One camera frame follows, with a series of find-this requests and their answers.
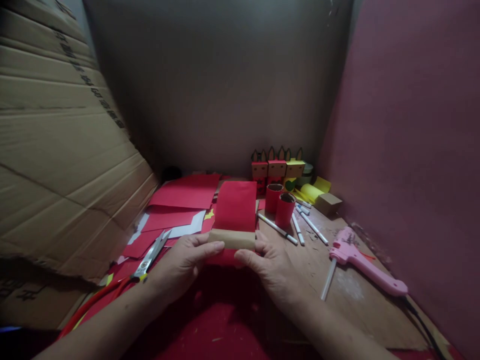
wire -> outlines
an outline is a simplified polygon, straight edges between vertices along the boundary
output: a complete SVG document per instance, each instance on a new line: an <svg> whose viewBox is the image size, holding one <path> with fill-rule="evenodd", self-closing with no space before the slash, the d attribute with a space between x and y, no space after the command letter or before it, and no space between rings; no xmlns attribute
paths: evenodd
<svg viewBox="0 0 480 360"><path fill-rule="evenodd" d="M423 320L420 318L419 312L417 311L416 308L410 303L410 301L407 299L406 296L400 297L400 299L403 301L405 304L406 308L417 318L417 320L420 322L421 326L423 327L423 330L425 330L426 335L428 336L428 339L430 340L431 345L433 346L433 349L435 350L436 354L438 355L438 358L440 360L447 360L447 358L444 356L442 351L439 348L439 345L435 341L434 337L432 336L432 333L430 330L427 328Z"/></svg>

red wall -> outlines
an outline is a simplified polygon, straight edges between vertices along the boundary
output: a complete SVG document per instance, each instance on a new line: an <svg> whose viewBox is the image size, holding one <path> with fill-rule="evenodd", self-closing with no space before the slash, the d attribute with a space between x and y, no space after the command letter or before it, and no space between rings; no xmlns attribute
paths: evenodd
<svg viewBox="0 0 480 360"><path fill-rule="evenodd" d="M443 334L480 359L477 1L364 1L317 168Z"/></svg>

glue gun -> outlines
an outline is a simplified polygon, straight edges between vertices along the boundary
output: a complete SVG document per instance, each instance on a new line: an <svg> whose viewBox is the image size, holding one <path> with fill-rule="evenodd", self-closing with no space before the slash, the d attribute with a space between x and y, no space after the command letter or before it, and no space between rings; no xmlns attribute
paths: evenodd
<svg viewBox="0 0 480 360"><path fill-rule="evenodd" d="M342 265L351 263L388 294L399 297L405 296L409 292L404 282L387 275L362 255L355 245L355 233L348 226L340 230L336 236L333 247L330 249L330 258L332 259L332 264L330 266L331 271L328 274L329 277L330 272L333 275L336 262Z"/></svg>

scissors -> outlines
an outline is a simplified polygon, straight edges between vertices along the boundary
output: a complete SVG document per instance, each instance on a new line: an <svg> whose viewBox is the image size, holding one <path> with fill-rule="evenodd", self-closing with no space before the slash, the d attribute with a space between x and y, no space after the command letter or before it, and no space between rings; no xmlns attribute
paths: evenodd
<svg viewBox="0 0 480 360"><path fill-rule="evenodd" d="M60 340L69 332L71 332L75 328L77 323L84 317L87 311L105 295L110 294L112 291L115 291L115 293L113 294L113 301L122 294L122 292L129 284L138 283L139 281L145 279L147 277L147 272L151 269L155 259L160 254L162 248L165 246L165 243L167 242L171 231L172 230L170 229L168 231L164 230L161 232L160 236L155 239L152 247L148 250L140 265L132 275L126 276L115 282L112 281L110 284L105 286L102 290L100 290L90 299L88 299L88 301L83 304L80 309L78 309L78 311L71 317L63 330L60 332L60 335L58 335L57 340Z"/></svg>

scissors blade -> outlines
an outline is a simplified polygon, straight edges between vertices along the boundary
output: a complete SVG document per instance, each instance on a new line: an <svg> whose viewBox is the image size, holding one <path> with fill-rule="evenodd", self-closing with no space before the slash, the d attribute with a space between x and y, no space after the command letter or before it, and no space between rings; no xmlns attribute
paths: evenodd
<svg viewBox="0 0 480 360"><path fill-rule="evenodd" d="M150 266L153 264L154 260L157 258L165 243L169 239L169 235L171 232L172 229L168 231L164 230L161 232L160 236L155 239L153 246L148 250L145 257L143 258L140 265L133 274L134 277L139 278L147 273L147 271L150 269Z"/></svg>

